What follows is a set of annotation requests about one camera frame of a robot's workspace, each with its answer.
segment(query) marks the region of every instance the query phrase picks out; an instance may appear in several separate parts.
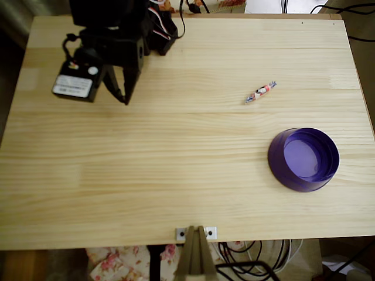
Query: pink flower pattern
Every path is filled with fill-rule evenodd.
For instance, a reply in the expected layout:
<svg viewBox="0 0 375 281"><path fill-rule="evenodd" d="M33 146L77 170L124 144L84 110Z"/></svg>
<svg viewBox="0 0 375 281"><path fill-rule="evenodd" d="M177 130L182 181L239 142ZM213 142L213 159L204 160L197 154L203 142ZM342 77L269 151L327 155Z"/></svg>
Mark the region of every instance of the pink flower pattern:
<svg viewBox="0 0 375 281"><path fill-rule="evenodd" d="M162 255L161 255L162 261L164 261L164 260L171 261L173 259L174 255L175 255L175 251L176 251L176 245L175 244L168 244L165 247L165 251L162 252Z"/></svg>

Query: cable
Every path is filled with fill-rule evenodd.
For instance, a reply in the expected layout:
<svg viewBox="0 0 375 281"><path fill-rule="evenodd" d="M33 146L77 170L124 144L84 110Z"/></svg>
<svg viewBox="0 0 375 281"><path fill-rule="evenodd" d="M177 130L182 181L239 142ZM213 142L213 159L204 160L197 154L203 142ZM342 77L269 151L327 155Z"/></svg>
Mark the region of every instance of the cable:
<svg viewBox="0 0 375 281"><path fill-rule="evenodd" d="M258 259L260 257L260 254L261 254L261 251L262 251L262 242L260 242L260 250L258 252L258 255L257 255L257 258L255 261L251 261L251 262L258 262ZM272 267L272 270L274 269L279 269L279 262L280 262L280 259L281 259L281 256L282 256L282 253L284 251L284 240L282 242L282 246L281 246L281 250L280 250L280 253L278 255L278 258L277 258L277 261L275 262L275 265ZM253 245L254 245L255 241L253 241L251 243L250 246L247 246L246 244L246 250L249 250ZM214 247L215 251L218 253L218 255L222 258L222 260L225 261L225 263L227 264L232 264L230 263L230 260L228 257L226 257L222 251L221 251L221 247L223 247L224 250L227 250L228 251L228 255L232 258L232 260L236 263L237 261L235 260L235 258L233 257L233 255L230 253L231 251L232 252L244 252L244 251L237 251L237 250L233 250L231 248L229 248L228 244L226 242L220 242L218 244L218 248L219 250L216 249L216 247ZM291 246L290 244L288 245L288 249L287 249L287 252L285 253L284 257L281 259L281 263L283 266L282 268L285 267L285 263L287 260L289 260L290 258L290 251L291 251ZM240 278L241 280L243 281L247 281L246 279L243 279L240 275L247 275L247 276L251 276L251 277L265 277L259 281L265 281L265 280L268 280L270 278L269 276L269 273L268 272L263 272L261 269L257 268L261 273L253 273L253 272L250 272L251 270L253 270L253 268L257 266L256 265L253 265L251 266L251 268L249 268L248 270L245 270L244 268L242 268L241 266L239 267L236 267L235 265L231 266L231 269L233 271L233 273L238 277Z"/></svg>
<svg viewBox="0 0 375 281"><path fill-rule="evenodd" d="M154 4L158 4L158 5L162 5L162 4L164 4L165 3L165 0L162 0L162 1L155 1L155 0L148 0L148 1L150 1L150 2L152 2L152 3L154 3Z"/></svg>
<svg viewBox="0 0 375 281"><path fill-rule="evenodd" d="M352 7L352 8L358 8L358 7L371 7L371 6L375 6L375 3L357 4L357 5L353 5L353 6L348 6L348 7L345 7L345 8L337 8L337 7L327 6L327 5L318 5L318 6L315 6L315 7L313 8L313 10L311 10L310 13L313 13L313 11L315 11L315 9L316 9L316 8L319 8L319 7L327 8L327 9L331 9L331 10L337 10L337 11L338 11L337 13L350 12L350 13L357 13L357 14L359 14L359 15L369 15L369 14L375 12L375 10L370 11L370 12L359 12L359 11L351 10L351 9L349 8L349 7Z"/></svg>
<svg viewBox="0 0 375 281"><path fill-rule="evenodd" d="M349 259L346 263L344 263L342 266L337 268L335 271L333 271L325 280L330 280L332 277L334 277L335 274L339 273L343 268L350 265L355 259L362 256L368 249L370 249L375 244L375 239L369 243L367 246L365 246L362 250L360 250L358 253L356 253L351 259Z"/></svg>
<svg viewBox="0 0 375 281"><path fill-rule="evenodd" d="M375 6L373 4L375 4L375 3L355 4L355 5L352 5L352 6L345 7L345 9Z"/></svg>
<svg viewBox="0 0 375 281"><path fill-rule="evenodd" d="M164 35L163 33L161 33L161 32L156 31L155 29L154 29L152 32L156 33L157 35L160 35L160 36L164 37L166 40L170 40L169 37L165 36L165 35Z"/></svg>
<svg viewBox="0 0 375 281"><path fill-rule="evenodd" d="M281 13L285 13L285 11L284 11L284 2L282 0L280 0L280 4L281 4Z"/></svg>
<svg viewBox="0 0 375 281"><path fill-rule="evenodd" d="M298 248L296 249L296 251L293 253L293 255L291 256L291 249L292 249L292 240L289 240L289 244L290 244L290 247L289 247L289 251L288 251L288 259L287 261L283 264L282 267L278 268L275 270L275 273L278 273L278 272L282 272L284 270L284 268L290 263L290 261L292 261L292 259L295 257L295 255L299 252L300 248L302 247L302 244L303 244L304 240L302 239L301 240L301 243L299 244ZM247 252L248 254L248 258L249 260L253 260L251 258L251 255L250 255L250 252Z"/></svg>
<svg viewBox="0 0 375 281"><path fill-rule="evenodd" d="M153 12L153 13L156 15L156 17L157 17L157 18L159 19L159 21L160 21L160 25L161 25L162 30L164 30L164 32L165 32L166 34L168 34L168 31L166 30L166 28L165 28L165 26L164 26L164 24L163 24L163 21L162 21L161 17L159 16L159 13L158 13L154 8L148 8L148 10L149 10L150 12Z"/></svg>
<svg viewBox="0 0 375 281"><path fill-rule="evenodd" d="M258 259L259 259L259 257L260 257L260 253L261 253L261 251L262 251L262 247L263 247L263 245L262 245L262 241L259 241L260 242L260 249L259 249L259 252L258 252L258 256L257 256L257 258L256 258L256 260L255 261L258 261ZM224 246L224 243L223 242L219 242L218 244L218 249L219 249L219 252L216 250L216 248L214 247L214 249L215 249L215 251L218 253L218 255L222 258L222 260L224 260L225 261L225 263L230 263L230 261L229 261L229 259L227 258L227 257L225 257L225 255L222 253L222 251L221 251L221 246L223 246L223 248L225 249L225 246ZM249 271L251 271L252 269L254 268L254 265L247 271L247 272L249 272ZM239 269L239 268L232 268L232 271L234 272L234 274L236 274L237 276L238 276L238 273L241 273L241 274L244 274L244 273L247 273L244 269L242 269L242 271Z"/></svg>
<svg viewBox="0 0 375 281"><path fill-rule="evenodd" d="M161 18L160 18L160 16L159 16L159 14L157 13L157 11L154 10L153 8L148 8L149 11L153 12L153 13L158 17L158 19L159 19L161 25L159 25L158 23L156 23L156 22L154 22L153 20L151 20L152 23L153 23L154 25L156 25L158 28L160 28L160 30L162 30L162 31L164 32L163 35L165 35L165 36L167 36L167 37L170 37L169 39L171 39L171 38L174 38L174 39L180 39L180 38L182 38L182 37L185 35L185 32L186 32L186 26L185 26L185 22L183 21L182 5L183 5L183 0L180 0L180 11L179 11L179 14L180 14L180 18L181 18L182 25L183 25L183 32L182 32L182 34L181 34L180 36L178 36L178 35L177 35L177 36L173 36L173 35L169 34L169 32L168 32L165 28L163 28L163 26L162 26L163 23L162 23L162 21L161 21Z"/></svg>
<svg viewBox="0 0 375 281"><path fill-rule="evenodd" d="M224 272L222 272L219 268L216 269L216 271L218 273L220 273L221 275L223 275L226 279L228 279L229 281L234 281L231 277L229 277L228 275L226 275Z"/></svg>
<svg viewBox="0 0 375 281"><path fill-rule="evenodd" d="M235 253L244 253L244 252L247 252L248 250L250 250L251 247L255 244L255 242L256 242L256 241L253 241L253 243L251 243L251 245L250 245L249 247L246 245L246 249L245 249L245 250L237 251L237 250L234 250L234 249L231 249L231 248L228 248L228 249L229 249L230 251L232 251L232 252L235 252Z"/></svg>
<svg viewBox="0 0 375 281"><path fill-rule="evenodd" d="M268 264L266 264L265 262L262 262L262 261L255 261L255 262L233 262L233 263L222 263L222 264L219 264L219 265L215 265L215 268L216 270L218 270L219 268L233 268L233 267L236 267L236 266L257 266L257 265L261 265L265 268L265 270L267 271L267 273L269 274L268 277L266 277L265 279L262 279L262 280L259 280L259 281L265 281L267 279L269 279L270 277L274 280L274 281L280 281L280 279L277 277L277 275L273 272L273 270L270 268L270 266ZM237 275L241 280L244 280L244 281L248 281L246 279L243 279L241 276Z"/></svg>
<svg viewBox="0 0 375 281"><path fill-rule="evenodd" d="M284 13L288 13L288 0L284 0Z"/></svg>
<svg viewBox="0 0 375 281"><path fill-rule="evenodd" d="M206 5L206 3L204 2L204 0L200 0L200 1L202 2L203 6L204 6L204 8L205 8L205 10L206 10L206 12L207 12L207 13L210 13L210 11L209 11L209 9L207 8L207 5Z"/></svg>
<svg viewBox="0 0 375 281"><path fill-rule="evenodd" d="M375 39L363 39L363 38L357 38L353 36L347 36L349 39L357 40L357 41L362 41L362 42L375 42Z"/></svg>

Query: small white object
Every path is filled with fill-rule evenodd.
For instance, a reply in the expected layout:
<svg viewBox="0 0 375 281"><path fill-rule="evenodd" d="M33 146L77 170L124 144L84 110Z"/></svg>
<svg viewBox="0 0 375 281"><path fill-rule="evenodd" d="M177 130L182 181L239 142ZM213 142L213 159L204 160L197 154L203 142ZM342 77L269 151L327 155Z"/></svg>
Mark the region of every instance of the small white object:
<svg viewBox="0 0 375 281"><path fill-rule="evenodd" d="M68 75L59 75L52 91L55 94L71 95L72 97L87 98L93 81Z"/></svg>
<svg viewBox="0 0 375 281"><path fill-rule="evenodd" d="M98 69L97 67L95 67L95 66L91 66L91 67L87 70L87 72L88 72L89 74L91 74L91 75L95 75L95 74L97 74L97 73L99 72L99 69Z"/></svg>

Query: black cable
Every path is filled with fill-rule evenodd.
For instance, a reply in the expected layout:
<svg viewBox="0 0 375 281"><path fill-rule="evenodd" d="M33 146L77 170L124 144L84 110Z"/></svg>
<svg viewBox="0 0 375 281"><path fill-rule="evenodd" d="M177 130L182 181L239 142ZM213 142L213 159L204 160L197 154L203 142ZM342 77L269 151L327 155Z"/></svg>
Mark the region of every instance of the black cable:
<svg viewBox="0 0 375 281"><path fill-rule="evenodd" d="M183 0L180 1L180 11L179 11L180 12L180 18L181 18L182 25L183 25L183 32L182 32L182 35L177 36L176 39L182 38L185 35L185 31L186 31L185 22L183 21L183 16L182 16L182 5L183 5Z"/></svg>
<svg viewBox="0 0 375 281"><path fill-rule="evenodd" d="M253 241L253 243L251 243L251 245L249 247L247 247L245 250L240 250L240 251L237 251L237 250L234 250L234 249L231 249L228 247L228 249L234 253L244 253L244 252L247 252L248 250L251 249L251 247L255 244L256 241Z"/></svg>
<svg viewBox="0 0 375 281"><path fill-rule="evenodd" d="M356 5L355 8L358 8L358 7L371 7L371 6L375 6L375 3L358 4L358 5ZM369 14L375 12L375 10L370 11L370 12L359 12L359 11L351 10L351 9L349 9L348 7L345 7L345 8L337 8L337 7L327 6L327 5L318 5L318 6L315 6L315 7L313 8L313 10L311 10L310 13L313 13L313 11L315 11L315 9L316 9L316 8L319 8L319 7L327 8L327 9L331 9L331 10L337 10L337 11L338 11L337 13L350 12L350 13L357 13L358 15L369 15Z"/></svg>
<svg viewBox="0 0 375 281"><path fill-rule="evenodd" d="M288 13L288 0L284 0L284 13Z"/></svg>
<svg viewBox="0 0 375 281"><path fill-rule="evenodd" d="M78 38L79 38L79 36L77 36L77 35L75 35L73 33L69 33L69 34L66 35L66 38L63 41L63 50L64 50L64 53L65 53L66 60L71 60L72 59L72 57L71 57L71 55L69 53L69 50L66 47L66 43L68 43L69 41L74 42Z"/></svg>
<svg viewBox="0 0 375 281"><path fill-rule="evenodd" d="M207 5L206 5L206 3L204 2L204 0L200 0L200 1L202 2L203 6L204 6L204 8L205 8L205 10L206 10L206 12L207 12L207 13L210 13L210 11L209 11L209 9L207 8Z"/></svg>
<svg viewBox="0 0 375 281"><path fill-rule="evenodd" d="M369 243L367 246L365 246L362 250L360 250L358 253L356 253L351 259L349 259L346 263L344 263L342 266L337 268L334 272L332 272L325 280L330 280L332 277L334 277L335 274L339 273L343 268L350 265L355 259L362 256L368 249L370 249L375 244L375 240L373 240L371 243Z"/></svg>
<svg viewBox="0 0 375 281"><path fill-rule="evenodd" d="M186 31L186 27L185 27L185 22L183 21L183 16L182 16L182 5L183 5L183 0L180 1L180 18L181 18L181 21L182 21L182 25L183 25L183 32L180 36L174 36L174 35L171 35L169 32L165 32L164 29L162 28L162 26L160 24L158 24L157 22L153 21L151 19L151 22L156 25L159 29L160 29L160 32L163 33L165 36L169 36L171 38L174 38L174 39L180 39L182 38L184 35L185 35L185 31Z"/></svg>
<svg viewBox="0 0 375 281"><path fill-rule="evenodd" d="M241 267L241 266L258 266L258 265L262 266L265 269L265 271L267 271L267 273L270 275L266 279L262 279L262 280L259 280L259 281L265 281L270 277L272 277L274 281L280 281L280 279L277 277L275 272L270 268L270 266L268 264L266 264L265 262L262 262L262 261L222 263L222 264L216 265L215 267L216 267L216 270L217 270L218 268L233 268L233 267Z"/></svg>
<svg viewBox="0 0 375 281"><path fill-rule="evenodd" d="M375 4L375 3L355 4L355 5L352 5L352 6L345 7L345 9L375 6L373 4Z"/></svg>
<svg viewBox="0 0 375 281"><path fill-rule="evenodd" d="M353 40L357 40L357 41L362 41L362 42L375 42L375 39L363 39L363 38L357 38L357 37L353 37L353 36L349 36L349 35L348 35L348 38L353 39Z"/></svg>
<svg viewBox="0 0 375 281"><path fill-rule="evenodd" d="M279 265L282 265L283 262L285 262L285 260L286 260L287 257L288 257L289 247L290 247L291 245L288 245L287 251L285 252L284 257L282 258L281 263L279 264L280 259L281 259L281 256L282 256L282 253L283 253L283 251L284 251L284 243L285 243L285 240L282 240L282 243L281 243L281 249L280 249L279 255L278 255L278 257L277 257L277 260L276 260L274 266L272 267L272 270L276 270L276 269L278 269L278 266L279 266ZM233 256L232 256L231 254L230 254L230 256L231 256L232 260L233 260L234 262L236 262L236 260L233 258ZM247 273L247 274L250 274L250 275L253 275L253 276L256 276L256 277L264 277L264 276L267 276L267 275L268 275L267 273L252 273L252 272L250 272L250 271L252 270L252 268L249 269L249 270L245 270L245 269L243 269L243 268L240 268L240 269L242 270L242 272L236 269L236 271L237 271L239 274L246 274L246 273Z"/></svg>
<svg viewBox="0 0 375 281"><path fill-rule="evenodd" d="M216 271L219 273L219 274L221 274L221 275L223 275L226 279L228 279L229 281L234 281L231 277L229 277L228 275L226 275L224 272L222 272L220 269L216 269Z"/></svg>
<svg viewBox="0 0 375 281"><path fill-rule="evenodd" d="M255 259L255 261L257 261L257 260L259 260L259 257L260 257L260 254L262 253L262 247L263 247L263 245L262 245L262 241L259 241L260 242L260 248L259 248L259 251L258 251L258 256L257 256L257 258ZM224 247L226 247L226 249L227 249L227 251L228 251L228 254L229 254L229 256L232 258L232 260L233 260L233 262L237 262L236 261L236 259L233 257L233 255L231 254L231 252L229 251L229 247L228 247L228 244L226 243L226 242L224 242L223 243L223 246ZM259 273L252 273L251 271L254 269L254 267L255 267L255 265L254 266L252 266L251 268L249 268L249 269L244 269L244 268L241 268L241 267L239 267L239 269L241 269L241 270L237 270L237 269L235 269L235 268L232 268L232 270L233 271L237 271L237 273L239 273L239 274L246 274L246 273L248 273L248 274L250 274L250 275L253 275L253 276L265 276L265 275L259 275Z"/></svg>

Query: barcode label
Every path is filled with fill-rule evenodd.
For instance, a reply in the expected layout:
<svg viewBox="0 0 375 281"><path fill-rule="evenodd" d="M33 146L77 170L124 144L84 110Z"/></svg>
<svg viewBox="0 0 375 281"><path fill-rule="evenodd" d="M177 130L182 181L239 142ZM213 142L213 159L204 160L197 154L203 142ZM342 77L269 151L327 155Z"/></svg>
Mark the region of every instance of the barcode label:
<svg viewBox="0 0 375 281"><path fill-rule="evenodd" d="M55 94L87 98L92 84L93 81L91 79L59 75L52 91Z"/></svg>

